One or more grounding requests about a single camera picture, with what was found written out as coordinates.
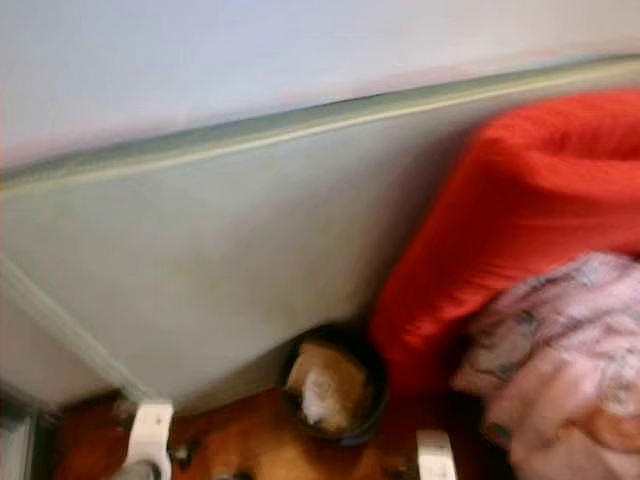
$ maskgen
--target wall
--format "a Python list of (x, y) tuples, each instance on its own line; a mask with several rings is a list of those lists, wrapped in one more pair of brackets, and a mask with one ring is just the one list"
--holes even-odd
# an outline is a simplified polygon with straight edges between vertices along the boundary
[(0, 381), (53, 407), (110, 388), (4, 295), (0, 308)]
[(70, 157), (5, 178), (2, 273), (115, 383), (224, 403), (272, 385), (288, 339), (370, 305), (472, 128), (639, 82), (640, 57), (597, 62)]
[(4, 166), (603, 52), (634, 0), (1, 0)]

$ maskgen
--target red pillow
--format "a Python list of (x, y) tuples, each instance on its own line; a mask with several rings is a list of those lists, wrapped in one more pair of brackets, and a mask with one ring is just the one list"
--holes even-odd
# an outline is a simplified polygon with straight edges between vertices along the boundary
[(640, 90), (544, 101), (476, 135), (374, 311), (393, 391), (446, 388), (465, 317), (590, 250), (640, 252)]

